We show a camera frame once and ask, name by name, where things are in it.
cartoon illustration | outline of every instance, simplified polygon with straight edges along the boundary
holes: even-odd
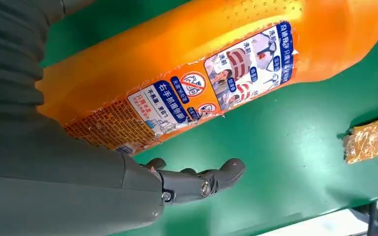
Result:
[[[146,124],[151,128],[154,129],[156,125],[160,127],[160,130],[164,134],[168,134],[174,130],[176,130],[176,124],[170,123],[166,120],[146,120]]]
[[[193,84],[193,85],[198,85],[198,86],[204,86],[196,77],[195,74],[193,75],[189,75],[189,76],[186,76],[184,79],[183,79],[184,82],[188,83],[188,84]],[[199,94],[202,92],[202,89],[201,88],[197,88],[197,87],[192,87],[192,86],[187,86],[186,87],[186,92],[189,94],[189,95],[195,95],[195,94]]]
[[[208,59],[205,62],[206,73],[208,74],[209,80],[211,81],[214,90],[226,84],[228,78],[232,76],[231,69],[225,69],[217,73],[217,65],[214,63],[214,58]]]
[[[212,104],[205,104],[204,106],[198,108],[198,116],[199,118],[206,118],[215,111],[215,106]]]
[[[252,86],[252,82],[248,81],[245,84],[237,85],[237,90],[241,93],[240,101],[244,101],[249,99],[251,96],[250,88]]]
[[[217,99],[220,104],[221,110],[226,111],[228,110],[228,103],[227,100],[229,99],[230,96],[230,91],[229,89],[226,89],[220,93],[217,93]]]
[[[231,109],[235,104],[240,102],[240,95],[236,94],[227,101],[227,110]]]
[[[239,80],[245,74],[248,74],[250,71],[250,66],[252,61],[250,56],[246,54],[244,49],[236,48],[227,52],[227,57],[231,65],[231,71],[233,72],[232,77],[235,81]]]
[[[268,35],[260,33],[253,38],[252,47],[256,52],[257,67],[270,70],[268,67],[272,63],[277,49],[276,42],[272,42]]]
[[[265,81],[263,84],[264,85],[270,84],[270,87],[267,88],[267,90],[269,91],[270,89],[278,86],[279,83],[280,83],[279,76],[277,74],[273,74],[273,77],[270,80]]]

plastic bottle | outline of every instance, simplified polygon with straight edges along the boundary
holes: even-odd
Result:
[[[38,110],[133,154],[378,41],[378,0],[193,0],[45,69]]]

bottle label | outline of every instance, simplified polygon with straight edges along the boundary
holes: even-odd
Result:
[[[222,111],[246,103],[292,75],[293,40],[282,22],[205,60],[206,73]]]
[[[92,145],[138,153],[286,83],[292,44],[288,22],[251,33],[219,53],[120,91],[113,101],[72,120],[66,131]]]

red circle symbol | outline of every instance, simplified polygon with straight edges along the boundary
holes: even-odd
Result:
[[[215,111],[217,110],[217,107],[214,103],[205,103],[202,104],[196,109],[198,112],[199,118],[206,118],[210,117]]]
[[[196,71],[186,73],[180,78],[180,83],[188,97],[196,97],[206,89],[205,77]]]

screw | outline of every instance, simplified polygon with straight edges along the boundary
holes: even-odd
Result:
[[[202,197],[206,198],[211,193],[211,186],[209,185],[208,181],[203,181],[201,183],[201,195]]]
[[[161,194],[161,199],[163,199],[163,201],[168,202],[168,201],[170,201],[172,199],[172,194],[169,193],[169,192],[163,192]]]

